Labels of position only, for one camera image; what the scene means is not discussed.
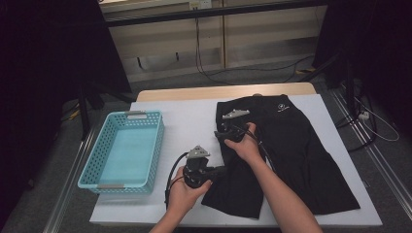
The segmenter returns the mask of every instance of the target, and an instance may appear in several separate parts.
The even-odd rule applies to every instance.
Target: black cable
[[[360,94],[359,94],[358,96],[354,96],[354,98],[355,98],[355,99],[361,99],[361,98],[363,97],[363,95],[364,95],[363,90],[362,90],[362,88],[360,88]],[[355,122],[355,121],[359,118],[360,114],[361,114],[361,104],[358,104],[358,105],[357,105],[357,109],[356,109],[356,113],[355,113],[354,116],[352,116],[351,114],[347,114],[347,115],[345,115],[343,118],[341,118],[341,119],[339,119],[338,121],[336,121],[336,122],[334,123],[334,125],[335,125],[336,128],[342,128],[342,127],[344,127],[344,126],[347,126],[347,125]],[[347,121],[346,123],[342,124],[342,122],[345,121],[345,119],[348,119],[348,117],[349,117],[351,120],[349,120],[349,121]]]
[[[66,115],[66,114],[68,114],[70,111],[74,110],[74,109],[78,106],[78,104],[79,104],[79,101],[76,102],[76,104],[75,104],[73,107],[71,107],[70,109],[64,111],[64,112],[62,113],[62,115]]]
[[[319,34],[321,34],[321,25],[319,24],[318,8],[319,8],[319,7],[316,7],[315,17],[316,17],[316,23],[318,24],[318,35],[319,35]]]
[[[167,179],[167,185],[166,185],[166,190],[164,191],[164,196],[165,200],[164,203],[166,204],[166,210],[167,207],[169,206],[169,194],[170,194],[170,188],[172,185],[170,185],[170,182],[172,180],[173,173],[175,172],[176,166],[182,160],[183,157],[185,157],[188,154],[188,152],[183,153],[182,155],[179,156],[179,158],[176,160],[175,164],[173,164],[172,170],[170,171],[169,178]]]
[[[373,112],[373,107],[372,107],[372,102],[370,100],[370,97],[367,94],[365,94],[365,96],[366,96],[366,99],[368,101],[369,109],[370,109],[371,112]],[[373,131],[375,131],[377,133],[378,129],[377,129],[377,125],[376,125],[375,115],[371,115],[370,121],[371,121],[371,124],[372,124]],[[361,150],[361,149],[369,146],[373,142],[375,142],[375,140],[376,140],[376,134],[372,134],[371,138],[366,143],[360,145],[357,148],[350,149],[350,150],[348,150],[348,152],[354,152],[354,151],[357,151],[357,150]]]
[[[199,19],[196,18],[195,19],[196,22],[196,68],[197,71],[202,74],[203,76],[205,76],[208,80],[215,82],[215,83],[223,83],[223,84],[228,84],[228,85],[233,85],[232,83],[227,83],[227,82],[223,82],[223,81],[217,81],[214,80],[212,78],[210,78],[209,75],[206,74],[206,72],[203,70],[203,65],[202,65],[202,58],[201,58],[201,54],[200,54],[200,29],[199,29]]]
[[[257,146],[260,148],[260,150],[263,151],[264,156],[266,157],[266,159],[269,161],[270,167],[272,168],[272,171],[276,174],[276,169],[275,169],[275,165],[273,164],[272,159],[270,158],[269,153],[267,152],[266,148],[263,145],[263,142],[261,140],[259,140],[255,134],[253,134],[249,129],[248,130],[244,130],[241,127],[238,127],[236,125],[232,125],[233,127],[235,127],[237,130],[249,135],[252,139],[254,139],[257,142]]]
[[[75,116],[73,116],[73,117],[67,117],[67,118],[65,118],[65,119],[61,119],[60,121],[61,121],[61,122],[64,122],[64,121],[67,121],[67,120],[69,120],[69,119],[74,119],[74,118],[76,118],[76,117],[79,116],[79,115],[81,115],[81,114],[75,115]]]
[[[197,71],[200,74],[202,74],[203,76],[205,76],[207,79],[209,79],[212,82],[224,83],[224,84],[228,84],[228,85],[234,85],[233,83],[228,83],[228,82],[224,82],[224,81],[217,81],[217,80],[214,80],[214,79],[211,78],[211,76],[215,76],[217,74],[224,73],[224,72],[229,72],[229,71],[278,71],[278,70],[283,70],[283,69],[293,67],[292,74],[287,79],[282,81],[282,83],[286,83],[287,81],[289,81],[291,78],[294,77],[294,72],[296,70],[296,66],[297,66],[298,63],[300,63],[300,62],[302,62],[302,61],[304,61],[308,58],[314,57],[314,55],[309,55],[309,56],[303,57],[303,58],[295,61],[291,65],[287,65],[287,66],[279,67],[279,68],[273,68],[273,69],[238,68],[238,69],[225,69],[225,70],[213,73],[213,74],[207,74],[203,69],[201,53],[200,53],[200,29],[199,29],[199,19],[198,18],[195,19],[195,23],[196,23],[196,68],[197,68]]]
[[[174,182],[172,182],[172,184],[170,184],[169,189],[172,189],[173,184],[175,184],[175,182],[177,182],[177,181],[180,180],[181,178],[182,178],[182,177],[180,177],[180,178],[176,179]]]

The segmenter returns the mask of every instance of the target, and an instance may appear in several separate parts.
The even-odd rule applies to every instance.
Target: cable
[[[378,136],[379,138],[381,138],[381,139],[383,139],[383,140],[386,140],[386,141],[388,141],[388,142],[395,142],[395,141],[397,141],[397,140],[399,140],[399,134],[397,133],[397,131],[389,124],[389,123],[387,123],[384,119],[382,119],[380,116],[378,116],[378,115],[376,115],[375,113],[373,113],[373,111],[371,111],[371,110],[369,110],[368,108],[366,108],[366,106],[364,106],[364,104],[360,101],[360,100],[358,100],[357,98],[355,98],[355,100],[356,101],[358,101],[367,111],[369,111],[373,116],[375,116],[375,117],[378,117],[380,120],[382,120],[385,124],[387,124],[393,131],[394,131],[394,133],[396,134],[396,138],[395,139],[388,139],[388,138],[385,138],[385,137],[383,137],[383,136],[381,136],[380,134],[378,134],[378,132],[376,132],[377,130],[374,130],[374,129],[371,129],[367,124],[366,124],[366,122],[364,121],[364,119],[362,119],[362,121],[363,121],[363,124],[364,124],[364,126],[371,132],[371,133],[373,133],[373,134],[375,134],[376,136]]]
[[[172,189],[173,184],[175,184],[175,182],[177,182],[177,181],[180,180],[181,178],[182,178],[182,177],[180,177],[180,178],[176,179],[174,182],[172,182],[172,184],[170,184],[169,189]]]
[[[200,74],[202,74],[203,76],[205,76],[207,79],[209,79],[210,81],[213,81],[213,82],[216,82],[216,83],[224,83],[224,84],[228,84],[228,85],[234,85],[233,83],[228,83],[228,82],[224,82],[224,81],[217,81],[217,80],[214,80],[214,79],[211,78],[211,76],[215,76],[215,75],[218,75],[218,74],[221,74],[221,73],[224,73],[224,72],[230,72],[230,71],[278,71],[278,70],[284,70],[284,69],[293,67],[292,74],[287,79],[282,81],[282,83],[286,83],[287,81],[289,81],[291,78],[294,77],[294,73],[295,73],[296,66],[297,66],[298,63],[300,63],[300,62],[302,62],[302,61],[304,61],[308,58],[314,57],[314,55],[309,55],[309,56],[303,57],[303,58],[295,61],[291,65],[287,65],[287,66],[280,67],[280,68],[273,68],[273,69],[258,69],[258,68],[225,69],[225,70],[222,70],[222,71],[218,71],[216,73],[207,74],[203,69],[201,53],[200,53],[200,29],[199,29],[199,19],[198,18],[195,19],[195,23],[196,23],[196,68],[197,68],[197,71]]]
[[[79,105],[79,101],[76,102],[76,104],[75,104],[73,107],[71,107],[70,109],[64,111],[62,114],[63,114],[63,115],[68,114],[70,111],[72,111],[72,110],[74,110],[76,107],[78,107],[78,105]]]
[[[371,101],[370,101],[369,96],[368,96],[367,94],[362,93],[362,92],[361,92],[361,95],[365,95],[365,96],[366,96],[366,99],[367,99],[367,101],[368,101],[368,104],[369,104],[369,106],[370,106],[370,109],[372,109],[372,103],[371,103]],[[346,126],[346,125],[355,123],[355,121],[358,119],[357,117],[351,119],[349,122],[347,122],[345,125],[342,125],[342,126]],[[377,131],[376,120],[374,119],[374,117],[372,117],[370,120],[371,120],[371,123],[372,123],[372,127],[373,127],[374,131],[376,132],[376,131]],[[357,151],[357,150],[361,150],[361,149],[369,146],[370,144],[372,144],[375,140],[376,140],[376,135],[375,135],[375,134],[372,134],[372,137],[371,137],[367,142],[365,142],[364,144],[362,144],[362,145],[360,145],[360,146],[358,146],[358,147],[356,147],[356,148],[348,149],[347,151],[348,151],[348,152],[354,152],[354,151]]]
[[[202,65],[202,58],[201,58],[201,54],[200,54],[200,39],[199,39],[199,35],[200,35],[200,30],[199,30],[199,18],[195,19],[196,22],[196,68],[197,71],[202,74],[204,77],[206,77],[208,80],[216,82],[216,83],[223,83],[223,84],[228,84],[228,85],[233,85],[232,83],[227,83],[227,82],[223,82],[223,81],[217,81],[214,80],[212,78],[210,78],[206,72],[203,70],[203,65]]]
[[[318,24],[318,35],[319,35],[319,34],[321,34],[321,25],[319,24],[318,8],[319,8],[319,7],[316,7],[315,17],[316,17],[316,23]]]
[[[269,153],[267,152],[266,148],[264,147],[263,142],[261,140],[259,140],[249,129],[244,130],[243,128],[238,127],[236,125],[232,125],[232,126],[235,127],[237,130],[249,135],[252,139],[254,139],[257,142],[258,147],[263,151],[264,156],[269,161],[269,164],[270,164],[270,167],[272,168],[272,171],[276,174],[275,165],[273,164],[273,161],[270,158]]]
[[[353,123],[355,120],[357,120],[357,119],[359,118],[359,115],[357,115],[357,117],[352,117],[351,120],[347,121],[347,122],[344,123],[344,124],[341,124],[345,119],[348,119],[350,116],[351,116],[351,115],[346,115],[346,116],[344,116],[343,118],[341,118],[340,120],[338,120],[338,121],[335,123],[336,128],[337,128],[337,129],[343,128],[343,127],[345,127],[345,126]]]
[[[81,114],[82,114],[82,113],[81,113],[80,110],[76,110],[76,111],[73,112],[73,114],[71,114],[69,117],[67,117],[67,118],[65,118],[65,119],[61,119],[60,121],[63,122],[63,121],[69,120],[69,119],[71,120],[71,119],[74,119],[74,118],[80,116]]]
[[[170,189],[172,188],[172,185],[174,184],[172,183],[170,185],[170,181],[172,180],[172,176],[173,176],[173,173],[175,172],[176,166],[178,165],[180,160],[182,160],[182,158],[185,157],[187,154],[188,152],[185,152],[182,155],[180,155],[179,158],[176,160],[175,164],[173,164],[172,170],[170,171],[169,178],[167,179],[166,190],[164,191],[164,196],[165,196],[164,203],[166,204],[166,210],[167,210],[167,207],[169,206]]]

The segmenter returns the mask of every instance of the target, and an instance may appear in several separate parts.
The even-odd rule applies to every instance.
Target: teal plastic basket
[[[151,193],[163,131],[160,111],[108,114],[79,188],[95,193]]]

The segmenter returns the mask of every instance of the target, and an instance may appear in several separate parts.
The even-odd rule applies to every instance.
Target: black pants
[[[288,96],[251,96],[217,106],[216,124],[236,110],[250,113],[233,119],[241,126],[257,125],[257,136],[268,151],[277,175],[302,199],[314,215],[359,209],[339,167],[324,149],[307,117]],[[220,142],[227,175],[215,181],[202,204],[233,216],[259,218],[263,193],[249,165]]]

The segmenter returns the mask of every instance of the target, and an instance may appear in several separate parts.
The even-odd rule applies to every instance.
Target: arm
[[[249,123],[249,130],[255,133],[256,126]],[[283,232],[322,232],[302,200],[263,161],[254,139],[245,135],[240,143],[224,142],[251,166]]]
[[[197,198],[204,194],[212,183],[207,181],[201,187],[193,189],[185,184],[183,180],[183,167],[180,167],[176,177],[172,180],[172,187],[169,196],[169,207],[166,214],[151,230],[156,232],[173,232],[179,225],[183,217],[194,206]]]

